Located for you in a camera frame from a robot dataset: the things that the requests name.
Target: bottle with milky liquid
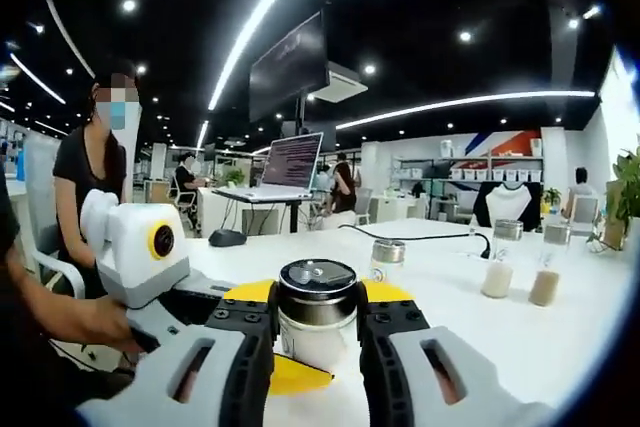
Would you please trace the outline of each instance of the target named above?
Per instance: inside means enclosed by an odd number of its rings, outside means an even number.
[[[509,294],[513,277],[515,247],[522,238],[522,222],[496,220],[493,228],[492,263],[482,284],[481,292],[487,297],[501,299]]]
[[[560,282],[558,271],[566,262],[570,238],[571,227],[568,224],[552,224],[545,227],[540,252],[540,270],[529,293],[529,302],[532,304],[546,307],[555,299]]]

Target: monitor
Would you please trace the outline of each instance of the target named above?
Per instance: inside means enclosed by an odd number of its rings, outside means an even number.
[[[278,42],[251,67],[249,120],[272,114],[284,102],[329,85],[322,12]]]
[[[336,125],[333,122],[305,122],[302,125],[300,134],[319,134],[322,132],[321,152],[336,151]],[[296,123],[293,120],[286,120],[282,123],[282,137],[293,137],[296,135]]]
[[[321,143],[321,133],[272,142],[261,185],[310,189]]]
[[[204,146],[204,161],[213,162],[216,160],[216,144]]]

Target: ceiling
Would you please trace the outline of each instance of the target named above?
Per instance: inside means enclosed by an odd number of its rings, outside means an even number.
[[[552,32],[549,0],[277,0],[240,57],[220,103],[208,111],[223,64],[259,0],[135,1],[137,9],[125,13],[124,0],[53,0],[70,38],[94,70],[107,55],[147,67],[139,82],[143,114],[138,149],[167,141],[194,146],[204,120],[211,128],[203,144],[217,142],[222,148],[230,137],[245,140],[248,135],[241,150],[268,145],[279,135],[280,122],[293,118],[294,102],[278,109],[282,119],[250,124],[250,65],[320,9],[325,12],[329,59],[358,72],[371,63],[376,73],[362,74],[369,90],[361,95],[339,104],[309,103],[308,120],[339,123],[430,102],[551,88],[552,38],[558,32]],[[560,7],[581,13],[593,2],[573,0],[573,5]],[[0,92],[16,112],[0,110],[0,116],[36,130],[42,130],[38,120],[69,132],[84,120],[77,114],[91,77],[59,32],[45,0],[35,7],[10,37],[19,47],[14,53],[66,104],[21,74],[9,83],[8,92]],[[612,45],[606,20],[605,15],[593,17],[563,32],[576,36],[577,51],[572,80],[562,90],[598,90]],[[29,23],[44,26],[44,32]],[[462,31],[471,34],[470,42],[460,41]],[[72,75],[66,69],[73,69]],[[529,99],[450,107],[341,130],[338,143],[346,149],[359,147],[362,137],[391,140],[546,125],[582,129],[597,102]]]

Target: air conditioner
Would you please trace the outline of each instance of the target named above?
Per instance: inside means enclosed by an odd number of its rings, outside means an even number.
[[[335,104],[368,89],[369,87],[360,83],[360,76],[356,72],[329,62],[329,85],[311,93],[318,99]]]

